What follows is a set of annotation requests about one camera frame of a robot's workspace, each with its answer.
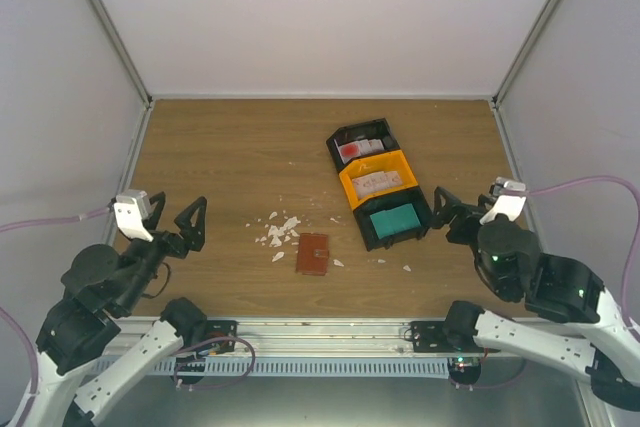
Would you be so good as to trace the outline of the brown leather card holder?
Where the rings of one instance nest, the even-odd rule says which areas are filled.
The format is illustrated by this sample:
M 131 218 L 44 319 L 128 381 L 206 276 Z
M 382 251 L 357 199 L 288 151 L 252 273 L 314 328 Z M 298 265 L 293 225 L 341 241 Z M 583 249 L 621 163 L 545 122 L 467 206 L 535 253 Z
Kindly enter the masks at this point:
M 329 237 L 302 233 L 299 238 L 295 271 L 302 275 L 324 276 L 328 271 Z

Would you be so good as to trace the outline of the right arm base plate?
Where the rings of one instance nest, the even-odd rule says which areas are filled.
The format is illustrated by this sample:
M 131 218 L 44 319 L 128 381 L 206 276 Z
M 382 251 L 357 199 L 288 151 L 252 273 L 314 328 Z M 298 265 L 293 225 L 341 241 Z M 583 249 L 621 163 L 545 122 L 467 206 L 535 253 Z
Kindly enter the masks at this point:
M 454 346 L 444 333 L 443 320 L 414 320 L 404 329 L 403 339 L 414 353 L 448 355 L 484 355 L 486 350 L 475 344 Z

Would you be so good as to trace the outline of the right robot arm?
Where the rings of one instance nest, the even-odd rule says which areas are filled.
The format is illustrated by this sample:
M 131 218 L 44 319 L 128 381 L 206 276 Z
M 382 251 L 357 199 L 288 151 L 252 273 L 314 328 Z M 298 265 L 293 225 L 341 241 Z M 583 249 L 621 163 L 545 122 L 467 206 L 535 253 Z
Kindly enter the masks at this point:
M 601 401 L 639 409 L 639 325 L 623 299 L 584 263 L 543 251 L 538 236 L 518 225 L 523 184 L 498 178 L 489 195 L 467 204 L 434 191 L 433 228 L 465 245 L 483 284 L 500 300 L 521 303 L 537 317 L 564 325 L 561 336 L 528 327 L 469 301 L 451 304 L 443 340 L 451 350 L 473 347 L 516 354 L 589 385 Z

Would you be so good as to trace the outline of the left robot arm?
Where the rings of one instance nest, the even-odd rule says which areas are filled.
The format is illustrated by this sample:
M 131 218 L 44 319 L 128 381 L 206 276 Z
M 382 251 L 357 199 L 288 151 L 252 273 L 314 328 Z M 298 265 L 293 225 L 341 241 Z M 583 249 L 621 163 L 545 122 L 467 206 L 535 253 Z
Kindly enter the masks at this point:
M 13 319 L 8 324 L 26 347 L 30 380 L 11 426 L 98 426 L 117 403 L 161 360 L 179 349 L 193 351 L 206 338 L 207 317 L 192 301 L 170 301 L 150 329 L 93 381 L 89 375 L 121 332 L 167 258 L 184 259 L 206 239 L 207 200 L 199 197 L 174 219 L 176 231 L 160 230 L 163 192 L 117 195 L 111 211 L 129 245 L 118 253 L 94 244 L 76 255 L 62 275 L 64 295 L 47 313 L 34 342 Z

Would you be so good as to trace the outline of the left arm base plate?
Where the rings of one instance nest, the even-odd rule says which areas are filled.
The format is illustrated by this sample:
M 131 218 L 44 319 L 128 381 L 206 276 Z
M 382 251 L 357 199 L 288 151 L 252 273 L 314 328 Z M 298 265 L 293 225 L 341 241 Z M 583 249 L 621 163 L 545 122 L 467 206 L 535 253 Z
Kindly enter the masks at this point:
M 238 322 L 236 320 L 207 320 L 204 333 L 199 338 L 199 341 L 206 341 L 206 343 L 195 350 L 195 355 L 205 357 L 233 352 L 235 349 L 233 340 L 216 341 L 216 338 L 235 337 L 237 329 Z

